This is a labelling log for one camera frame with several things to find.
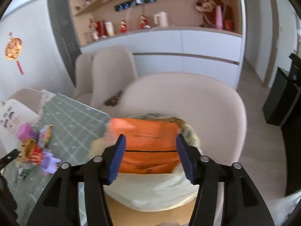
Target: floor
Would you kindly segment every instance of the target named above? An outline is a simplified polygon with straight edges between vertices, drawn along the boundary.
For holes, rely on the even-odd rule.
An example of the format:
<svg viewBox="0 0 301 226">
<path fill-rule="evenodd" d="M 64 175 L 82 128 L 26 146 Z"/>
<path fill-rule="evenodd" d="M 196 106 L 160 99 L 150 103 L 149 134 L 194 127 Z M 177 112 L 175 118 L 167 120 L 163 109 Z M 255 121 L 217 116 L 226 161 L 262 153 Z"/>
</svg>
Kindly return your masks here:
<svg viewBox="0 0 301 226">
<path fill-rule="evenodd" d="M 247 112 L 248 127 L 240 163 L 243 165 L 264 198 L 275 225 L 282 225 L 292 212 L 301 194 L 285 196 L 286 156 L 280 127 L 265 122 L 262 106 L 269 88 L 254 69 L 244 63 L 237 92 Z"/>
</svg>

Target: white placemat with cartoon face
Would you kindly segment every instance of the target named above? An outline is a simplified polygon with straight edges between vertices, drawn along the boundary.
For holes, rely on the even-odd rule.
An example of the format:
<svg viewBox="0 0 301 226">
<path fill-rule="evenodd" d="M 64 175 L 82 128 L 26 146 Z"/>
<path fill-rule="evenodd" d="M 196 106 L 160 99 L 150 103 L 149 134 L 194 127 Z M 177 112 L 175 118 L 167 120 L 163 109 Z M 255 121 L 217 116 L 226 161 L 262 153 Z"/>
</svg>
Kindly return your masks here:
<svg viewBox="0 0 301 226">
<path fill-rule="evenodd" d="M 0 139 L 7 153 L 20 144 L 17 138 L 19 127 L 26 122 L 35 125 L 39 119 L 38 114 L 14 99 L 0 107 Z"/>
</svg>

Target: beige chair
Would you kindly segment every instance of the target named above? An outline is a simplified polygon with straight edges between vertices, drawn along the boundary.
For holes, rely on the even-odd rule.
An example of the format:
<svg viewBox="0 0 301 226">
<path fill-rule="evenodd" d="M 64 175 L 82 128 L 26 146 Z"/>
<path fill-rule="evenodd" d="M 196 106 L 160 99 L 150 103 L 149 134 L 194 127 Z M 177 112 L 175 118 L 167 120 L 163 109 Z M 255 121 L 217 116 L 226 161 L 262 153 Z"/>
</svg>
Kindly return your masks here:
<svg viewBox="0 0 301 226">
<path fill-rule="evenodd" d="M 138 79 L 133 54 L 125 46 L 102 49 L 94 60 L 89 53 L 76 61 L 76 90 L 73 99 L 118 117 L 119 106 L 104 102 Z"/>
<path fill-rule="evenodd" d="M 225 165 L 239 161 L 246 136 L 246 110 L 238 93 L 223 82 L 189 73 L 150 75 L 126 89 L 119 108 L 122 117 L 161 113 L 181 118 L 194 128 L 204 155 Z M 214 225 L 220 225 L 222 206 L 223 184 L 219 184 Z M 174 214 L 170 221 L 183 222 L 188 217 L 189 213 Z"/>
<path fill-rule="evenodd" d="M 44 93 L 41 91 L 31 88 L 23 88 L 16 91 L 8 99 L 15 99 L 27 106 L 33 112 L 38 114 L 41 108 L 41 101 L 43 99 L 43 95 Z"/>
</svg>

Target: orange package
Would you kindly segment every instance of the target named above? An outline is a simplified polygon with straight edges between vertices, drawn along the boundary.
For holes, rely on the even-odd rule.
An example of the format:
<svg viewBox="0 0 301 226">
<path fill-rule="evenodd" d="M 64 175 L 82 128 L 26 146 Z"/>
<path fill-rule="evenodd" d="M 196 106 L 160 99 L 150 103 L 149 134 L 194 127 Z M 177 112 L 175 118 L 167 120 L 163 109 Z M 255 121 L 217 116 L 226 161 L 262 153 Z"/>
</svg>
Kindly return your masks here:
<svg viewBox="0 0 301 226">
<path fill-rule="evenodd" d="M 171 173 L 180 162 L 176 148 L 179 127 L 175 123 L 112 118 L 109 130 L 126 138 L 121 173 Z"/>
</svg>

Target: metal screw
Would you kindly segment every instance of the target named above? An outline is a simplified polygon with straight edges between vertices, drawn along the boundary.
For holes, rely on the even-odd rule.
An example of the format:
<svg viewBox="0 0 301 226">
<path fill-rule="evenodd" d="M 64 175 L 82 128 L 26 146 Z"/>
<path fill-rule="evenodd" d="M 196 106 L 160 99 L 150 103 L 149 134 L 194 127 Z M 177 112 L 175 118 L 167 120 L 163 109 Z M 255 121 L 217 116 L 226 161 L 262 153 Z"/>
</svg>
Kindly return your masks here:
<svg viewBox="0 0 301 226">
<path fill-rule="evenodd" d="M 203 155 L 203 156 L 201 156 L 201 161 L 208 162 L 208 161 L 210 161 L 210 158 L 208 156 Z"/>
<path fill-rule="evenodd" d="M 101 162 L 101 161 L 102 161 L 102 157 L 101 157 L 101 156 L 95 156 L 95 157 L 93 158 L 93 161 L 94 161 L 94 162 Z"/>
<path fill-rule="evenodd" d="M 61 164 L 61 168 L 62 168 L 62 169 L 67 169 L 69 166 L 70 166 L 70 165 L 69 165 L 69 163 L 67 163 L 67 162 Z"/>
<path fill-rule="evenodd" d="M 241 169 L 242 168 L 241 164 L 238 163 L 238 162 L 233 163 L 233 167 L 236 168 L 236 169 Z"/>
</svg>

